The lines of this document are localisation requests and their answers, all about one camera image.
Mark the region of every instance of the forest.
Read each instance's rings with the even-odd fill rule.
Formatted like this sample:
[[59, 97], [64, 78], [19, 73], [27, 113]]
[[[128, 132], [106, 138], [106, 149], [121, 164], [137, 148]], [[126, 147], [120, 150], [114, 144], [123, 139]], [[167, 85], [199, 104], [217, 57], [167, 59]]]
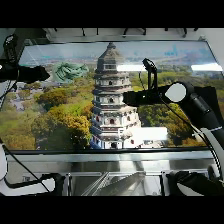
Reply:
[[[69, 150], [89, 149], [91, 138], [92, 90], [94, 72], [87, 77], [75, 78], [74, 83], [60, 87], [43, 87], [40, 83], [26, 84], [23, 89], [7, 94], [0, 112], [0, 136], [10, 149], [17, 150]], [[142, 73], [142, 82], [147, 88], [147, 74]], [[130, 73], [135, 91], [142, 90], [138, 73]], [[195, 86], [214, 86], [217, 90], [222, 115], [224, 115], [224, 80], [206, 76], [193, 77], [179, 69], [162, 71], [158, 84], [167, 85], [174, 81], [191, 82]], [[18, 110], [12, 102], [21, 102]], [[181, 109], [171, 107], [187, 119]], [[168, 147], [201, 146], [192, 137], [192, 130], [164, 105], [141, 106], [138, 108], [142, 127], [167, 127]]]

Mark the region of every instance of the landscape picture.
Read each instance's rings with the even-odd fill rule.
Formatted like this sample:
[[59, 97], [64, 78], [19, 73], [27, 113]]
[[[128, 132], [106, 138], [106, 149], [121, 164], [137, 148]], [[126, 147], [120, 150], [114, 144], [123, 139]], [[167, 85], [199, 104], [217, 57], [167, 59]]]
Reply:
[[[0, 136], [11, 150], [74, 150], [91, 149], [94, 120], [94, 90], [97, 63], [109, 42], [66, 43], [26, 46], [19, 64], [44, 66], [52, 76], [59, 64], [86, 65], [88, 71], [69, 81], [59, 80], [18, 83], [17, 90], [5, 97], [0, 112]], [[175, 81], [190, 82], [194, 86], [213, 86], [224, 116], [224, 79], [220, 71], [194, 71], [192, 65], [217, 63], [206, 42], [200, 41], [130, 41], [113, 42], [126, 65], [142, 65], [152, 60], [158, 68], [158, 85]], [[129, 71], [134, 91], [147, 89], [147, 73]], [[187, 119], [176, 104], [170, 105]], [[192, 130], [164, 105], [140, 106], [135, 111], [141, 127], [166, 127], [167, 140], [154, 146], [204, 146], [192, 137]]]

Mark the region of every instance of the white pagoda tower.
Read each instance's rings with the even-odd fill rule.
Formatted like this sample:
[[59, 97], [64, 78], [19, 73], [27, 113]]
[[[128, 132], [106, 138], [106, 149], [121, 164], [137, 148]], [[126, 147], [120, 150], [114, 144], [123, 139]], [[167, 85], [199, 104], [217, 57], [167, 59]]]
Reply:
[[129, 73], [117, 71], [123, 62], [113, 43], [98, 58], [90, 142], [93, 149], [141, 147], [142, 142], [131, 134], [133, 127], [141, 127], [137, 108], [123, 103], [123, 93], [132, 90]]

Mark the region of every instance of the crumpled cloth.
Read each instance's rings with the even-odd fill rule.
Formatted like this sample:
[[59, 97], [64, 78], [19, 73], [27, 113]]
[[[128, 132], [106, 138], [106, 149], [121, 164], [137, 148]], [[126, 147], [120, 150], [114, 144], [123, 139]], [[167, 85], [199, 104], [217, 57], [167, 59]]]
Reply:
[[52, 81], [60, 83], [72, 83], [74, 78], [85, 76], [88, 71], [89, 68], [85, 64], [60, 62], [53, 66]]

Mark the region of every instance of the white circular joint cap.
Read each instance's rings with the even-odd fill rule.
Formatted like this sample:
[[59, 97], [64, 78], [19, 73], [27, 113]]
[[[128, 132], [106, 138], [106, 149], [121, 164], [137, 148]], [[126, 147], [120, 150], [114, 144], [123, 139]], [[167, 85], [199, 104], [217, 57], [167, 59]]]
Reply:
[[167, 90], [165, 96], [169, 98], [172, 102], [180, 102], [184, 99], [187, 94], [187, 90], [184, 85], [180, 83], [175, 83]]

